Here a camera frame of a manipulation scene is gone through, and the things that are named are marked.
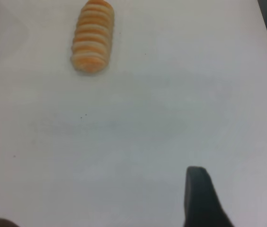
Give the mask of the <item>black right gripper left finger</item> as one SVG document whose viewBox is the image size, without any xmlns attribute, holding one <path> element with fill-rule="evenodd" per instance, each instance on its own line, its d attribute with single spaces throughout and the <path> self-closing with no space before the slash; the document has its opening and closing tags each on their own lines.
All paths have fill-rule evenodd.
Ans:
<svg viewBox="0 0 267 227">
<path fill-rule="evenodd" d="M 184 193 L 185 227 L 232 227 L 224 212 L 211 177 L 203 167 L 186 171 Z"/>
</svg>

